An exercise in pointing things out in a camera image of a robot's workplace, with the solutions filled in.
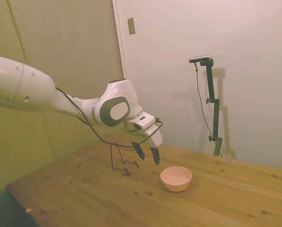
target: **wire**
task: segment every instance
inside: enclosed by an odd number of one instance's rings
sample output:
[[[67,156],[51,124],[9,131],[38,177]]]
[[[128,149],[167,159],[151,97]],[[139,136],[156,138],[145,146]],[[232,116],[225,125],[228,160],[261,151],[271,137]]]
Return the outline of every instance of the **wire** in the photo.
[[[210,135],[211,135],[211,137],[212,137],[212,131],[211,131],[211,129],[210,129],[210,128],[209,128],[209,126],[208,126],[208,123],[207,123],[207,121],[206,121],[206,118],[205,118],[205,115],[204,115],[204,111],[203,111],[203,104],[202,104],[202,99],[201,99],[200,90],[199,90],[199,79],[198,79],[198,68],[197,68],[197,63],[196,63],[196,62],[194,62],[194,65],[195,65],[195,67],[196,67],[196,74],[197,74],[197,89],[198,89],[198,94],[199,94],[199,99],[200,99],[200,104],[201,104],[202,115],[203,115],[203,118],[204,118],[205,124],[206,124],[206,126],[207,126],[207,128],[208,128],[208,130],[209,130],[209,133],[210,133]]]
[[[86,115],[83,113],[83,111],[79,108],[79,106],[77,106],[77,104],[75,104],[71,98],[61,89],[57,88],[56,89],[58,91],[60,91],[62,94],[64,94],[64,96],[81,112],[81,114],[83,115],[83,117],[85,118],[86,124],[93,130],[93,132],[96,134],[96,136],[104,143],[110,144],[110,145],[114,145],[115,143],[111,143],[108,141],[105,141],[104,139],[102,139],[99,134],[95,131],[95,129],[91,126],[91,124],[88,121],[88,118],[86,117]],[[151,134],[149,135],[146,139],[144,139],[141,143],[139,143],[139,145],[141,145],[142,143],[144,143],[145,141],[147,141],[156,131],[158,131],[161,126],[163,125],[162,121],[156,120],[156,122],[160,123],[160,126]],[[134,146],[126,146],[126,145],[121,145],[121,144],[117,144],[119,147],[123,147],[123,148],[134,148]]]

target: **bowl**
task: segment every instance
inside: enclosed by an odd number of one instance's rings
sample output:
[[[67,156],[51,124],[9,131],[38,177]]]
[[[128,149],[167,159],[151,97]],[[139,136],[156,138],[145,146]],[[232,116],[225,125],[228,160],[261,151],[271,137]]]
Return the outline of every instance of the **bowl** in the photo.
[[[172,166],[163,170],[160,178],[168,190],[181,192],[188,188],[192,173],[185,167]]]

